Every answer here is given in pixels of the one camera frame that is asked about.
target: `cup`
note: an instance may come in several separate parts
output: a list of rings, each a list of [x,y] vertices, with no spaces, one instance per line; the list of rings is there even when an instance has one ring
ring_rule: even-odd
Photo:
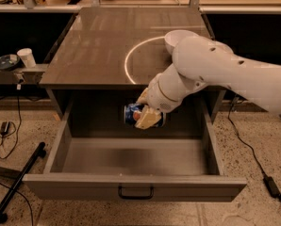
[[[18,57],[22,60],[27,68],[32,68],[36,66],[35,58],[33,56],[32,50],[29,48],[21,49],[17,52]]]

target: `drawer handle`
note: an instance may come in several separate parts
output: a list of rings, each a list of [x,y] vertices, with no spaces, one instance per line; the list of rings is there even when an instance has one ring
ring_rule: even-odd
[[[127,196],[127,195],[123,195],[122,192],[122,187],[119,186],[119,197],[123,200],[151,200],[153,198],[154,195],[154,189],[151,186],[150,187],[150,195],[148,196]]]

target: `floor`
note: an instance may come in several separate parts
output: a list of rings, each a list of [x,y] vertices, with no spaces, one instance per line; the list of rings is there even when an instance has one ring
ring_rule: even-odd
[[[22,169],[42,141],[49,153],[59,125],[58,116],[49,102],[30,103],[21,99],[20,108],[19,143],[7,160],[0,159],[1,167],[14,170]],[[262,167],[274,178],[281,191],[281,121],[266,112],[236,109],[231,118],[240,136],[255,148]],[[19,124],[16,100],[0,106],[0,125],[2,121]],[[251,150],[237,139],[226,111],[218,113],[214,129],[226,174],[245,177],[248,182],[232,202],[42,201],[26,185],[21,185],[20,192],[32,207],[34,225],[281,226],[281,203],[270,197]],[[15,135],[5,140],[5,146],[0,148],[2,156],[14,141]],[[41,173],[46,159],[47,156],[39,158],[31,172]],[[0,177],[0,182],[9,186],[13,181]],[[7,191],[0,186],[0,201]],[[30,211],[22,196],[16,194],[5,212],[8,221],[4,225],[31,225]]]

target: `drawer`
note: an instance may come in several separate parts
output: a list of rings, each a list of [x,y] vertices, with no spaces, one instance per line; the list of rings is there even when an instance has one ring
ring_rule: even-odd
[[[41,199],[231,202],[246,180],[224,173],[204,92],[148,130],[124,123],[140,93],[73,90],[43,174],[24,182]]]

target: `can label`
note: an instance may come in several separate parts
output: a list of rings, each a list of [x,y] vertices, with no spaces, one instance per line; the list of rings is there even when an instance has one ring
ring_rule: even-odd
[[[129,104],[124,107],[124,123],[135,125],[138,119],[141,117],[141,112],[144,108],[142,104]],[[161,127],[165,124],[166,114],[161,113],[161,119],[155,123],[152,127]]]

